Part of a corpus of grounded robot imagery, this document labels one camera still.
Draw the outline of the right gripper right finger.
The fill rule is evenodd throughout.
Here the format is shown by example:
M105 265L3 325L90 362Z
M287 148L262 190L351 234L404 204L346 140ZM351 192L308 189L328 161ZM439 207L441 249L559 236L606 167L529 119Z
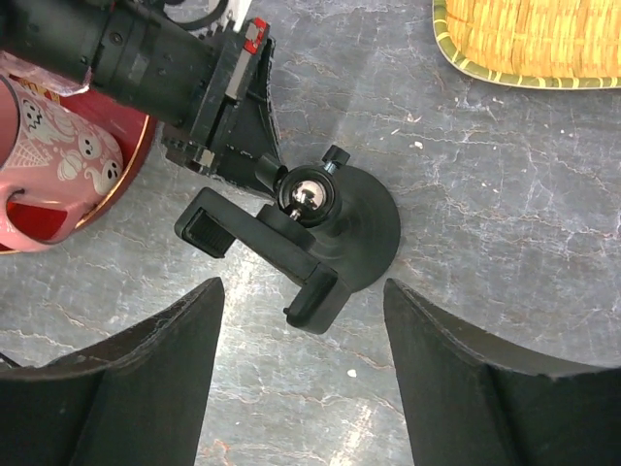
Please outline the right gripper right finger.
M385 283L384 321L418 465L616 465L620 371L518 346Z

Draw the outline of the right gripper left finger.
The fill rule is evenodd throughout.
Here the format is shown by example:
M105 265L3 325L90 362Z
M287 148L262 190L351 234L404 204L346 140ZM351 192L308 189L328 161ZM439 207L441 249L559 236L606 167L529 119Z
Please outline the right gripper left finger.
M224 308L208 279L167 309L40 366L1 357L4 465L192 465Z

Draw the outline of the black phone stand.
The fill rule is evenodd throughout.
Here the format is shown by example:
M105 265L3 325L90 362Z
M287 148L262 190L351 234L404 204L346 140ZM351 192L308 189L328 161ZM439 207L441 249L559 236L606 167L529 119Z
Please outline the black phone stand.
M349 165L331 146L319 165L292 170L262 157L256 178L274 201L256 216L211 188L203 188L180 215L176 234L212 258L240 241L299 287L286 321L323 334L350 296L381 278L401 238L391 193L367 171Z

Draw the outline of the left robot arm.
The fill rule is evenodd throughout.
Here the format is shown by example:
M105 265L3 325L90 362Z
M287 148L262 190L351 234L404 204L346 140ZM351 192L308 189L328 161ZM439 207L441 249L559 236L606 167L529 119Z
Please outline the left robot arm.
M161 121L167 157L273 195L285 171L273 115L275 43L258 17L189 22L159 1L5 1L1 48Z

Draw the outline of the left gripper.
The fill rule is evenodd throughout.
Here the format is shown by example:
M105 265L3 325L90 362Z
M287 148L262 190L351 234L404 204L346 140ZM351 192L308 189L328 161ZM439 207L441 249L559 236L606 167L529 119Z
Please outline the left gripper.
M201 175L220 175L245 191L274 192L257 177L261 158L284 165L271 95L276 43L266 42L269 30L264 19L254 17L238 31L218 26L200 37L210 59L207 75L184 124L164 126L169 161Z

